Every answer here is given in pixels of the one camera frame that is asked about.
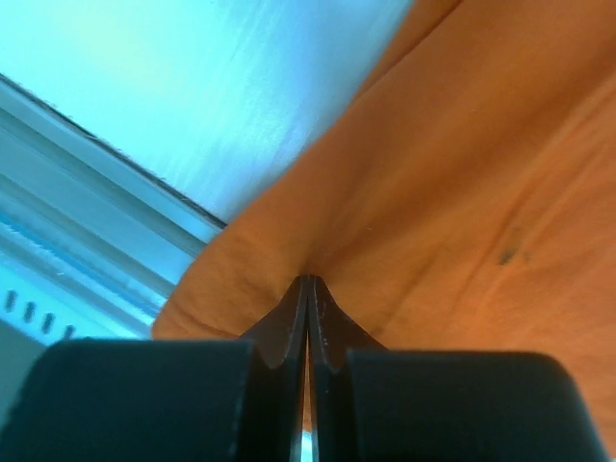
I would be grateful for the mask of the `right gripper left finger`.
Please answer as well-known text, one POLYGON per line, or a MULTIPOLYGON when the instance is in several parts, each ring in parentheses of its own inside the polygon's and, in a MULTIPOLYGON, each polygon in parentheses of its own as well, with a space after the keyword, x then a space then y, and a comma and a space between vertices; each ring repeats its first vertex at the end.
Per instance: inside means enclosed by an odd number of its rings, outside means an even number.
POLYGON ((296 461, 307 281, 235 340, 74 340, 30 369, 5 461, 296 461))

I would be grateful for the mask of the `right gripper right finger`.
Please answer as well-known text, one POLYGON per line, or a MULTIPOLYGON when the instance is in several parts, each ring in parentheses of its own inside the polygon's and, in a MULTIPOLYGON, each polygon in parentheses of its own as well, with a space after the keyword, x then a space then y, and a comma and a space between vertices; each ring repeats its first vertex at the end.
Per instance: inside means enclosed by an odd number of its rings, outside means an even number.
POLYGON ((319 461, 604 461, 574 379, 550 356, 389 350, 308 280, 319 461))

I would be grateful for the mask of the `orange t shirt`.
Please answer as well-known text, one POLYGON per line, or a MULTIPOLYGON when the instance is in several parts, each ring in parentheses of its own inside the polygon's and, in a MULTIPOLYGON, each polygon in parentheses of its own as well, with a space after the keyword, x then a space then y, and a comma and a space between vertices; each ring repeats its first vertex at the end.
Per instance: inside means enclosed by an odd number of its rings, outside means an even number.
POLYGON ((417 2, 152 334, 238 335, 301 274, 389 347, 555 357, 614 449, 614 3, 417 2))

